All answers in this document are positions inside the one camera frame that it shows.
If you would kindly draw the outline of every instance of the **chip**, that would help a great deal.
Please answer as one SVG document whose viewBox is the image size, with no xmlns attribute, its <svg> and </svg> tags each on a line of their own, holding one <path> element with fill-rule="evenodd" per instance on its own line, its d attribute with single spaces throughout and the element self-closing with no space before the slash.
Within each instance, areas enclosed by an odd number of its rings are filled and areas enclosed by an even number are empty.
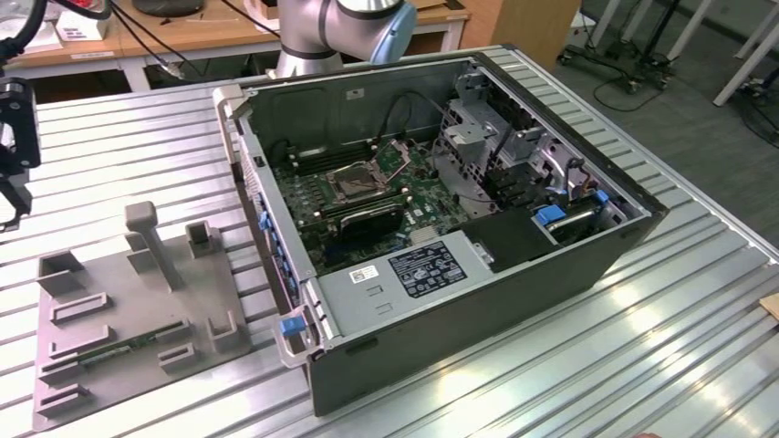
<svg viewBox="0 0 779 438">
<path fill-rule="evenodd" d="M 332 172 L 327 175 L 327 180 L 342 202 L 373 196 L 385 188 L 369 163 L 361 163 Z"/>
</svg>

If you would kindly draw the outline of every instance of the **white sticker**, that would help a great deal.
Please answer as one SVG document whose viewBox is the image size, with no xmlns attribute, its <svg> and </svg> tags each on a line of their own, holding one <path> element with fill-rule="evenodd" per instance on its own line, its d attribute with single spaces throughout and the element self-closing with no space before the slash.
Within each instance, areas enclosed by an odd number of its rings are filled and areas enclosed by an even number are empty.
<svg viewBox="0 0 779 438">
<path fill-rule="evenodd" d="M 365 97 L 366 97 L 366 89 L 350 89 L 346 92 L 346 99 L 347 100 L 363 99 Z"/>
<path fill-rule="evenodd" d="M 379 271 L 374 265 L 366 266 L 365 268 L 350 272 L 350 277 L 352 278 L 352 283 L 355 284 L 373 279 L 375 276 L 379 276 Z"/>
<path fill-rule="evenodd" d="M 114 52 L 92 52 L 92 53 L 79 53 L 71 55 L 72 59 L 92 59 L 94 57 L 112 57 Z"/>
</svg>

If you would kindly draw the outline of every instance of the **power supply label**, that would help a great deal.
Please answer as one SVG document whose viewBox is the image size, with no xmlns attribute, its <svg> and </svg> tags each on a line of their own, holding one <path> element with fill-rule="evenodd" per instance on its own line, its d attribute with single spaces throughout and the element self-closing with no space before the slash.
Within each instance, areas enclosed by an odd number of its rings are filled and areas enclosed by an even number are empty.
<svg viewBox="0 0 779 438">
<path fill-rule="evenodd" d="M 443 242 L 435 242 L 405 255 L 393 257 L 390 265 L 406 292 L 414 298 L 423 297 L 467 278 L 466 271 Z"/>
</svg>

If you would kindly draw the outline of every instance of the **circuit board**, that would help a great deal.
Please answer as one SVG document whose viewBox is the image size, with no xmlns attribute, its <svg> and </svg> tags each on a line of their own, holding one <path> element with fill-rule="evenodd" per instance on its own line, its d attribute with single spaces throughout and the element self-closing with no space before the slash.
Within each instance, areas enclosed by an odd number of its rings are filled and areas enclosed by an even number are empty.
<svg viewBox="0 0 779 438">
<path fill-rule="evenodd" d="M 327 177 L 327 172 L 314 175 L 295 175 L 288 168 L 276 169 L 275 177 L 286 204 L 292 213 L 303 244 L 319 275 L 335 272 L 374 257 L 390 254 L 414 245 L 410 233 L 433 227 L 445 235 L 469 220 L 466 210 L 453 198 L 453 194 L 429 164 L 427 150 L 410 143 L 411 162 L 386 184 L 389 192 L 383 203 L 403 203 L 403 222 L 395 233 L 389 234 L 370 245 L 327 245 L 330 236 L 319 216 L 328 208 L 340 206 L 339 194 Z M 393 147 L 382 147 L 375 158 L 382 175 L 390 178 L 403 166 L 401 152 Z"/>
</svg>

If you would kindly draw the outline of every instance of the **blue latch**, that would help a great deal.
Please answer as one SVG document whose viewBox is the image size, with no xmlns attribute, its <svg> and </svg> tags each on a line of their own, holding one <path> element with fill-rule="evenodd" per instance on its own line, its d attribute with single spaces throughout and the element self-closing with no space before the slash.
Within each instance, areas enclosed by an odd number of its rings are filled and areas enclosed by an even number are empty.
<svg viewBox="0 0 779 438">
<path fill-rule="evenodd" d="M 603 190 L 599 190 L 598 192 L 595 192 L 595 199 L 598 200 L 599 203 L 607 203 L 609 193 L 606 193 Z"/>
<path fill-rule="evenodd" d="M 263 212 L 259 214 L 259 229 L 266 231 L 268 228 L 271 228 L 271 217 L 268 212 Z"/>
<path fill-rule="evenodd" d="M 550 205 L 547 207 L 543 207 L 535 213 L 535 219 L 538 220 L 538 222 L 543 226 L 547 226 L 553 222 L 558 222 L 563 218 L 565 218 L 565 211 L 559 205 Z"/>
<path fill-rule="evenodd" d="M 282 335 L 288 338 L 306 331 L 306 319 L 303 317 L 292 317 L 282 319 Z"/>
</svg>

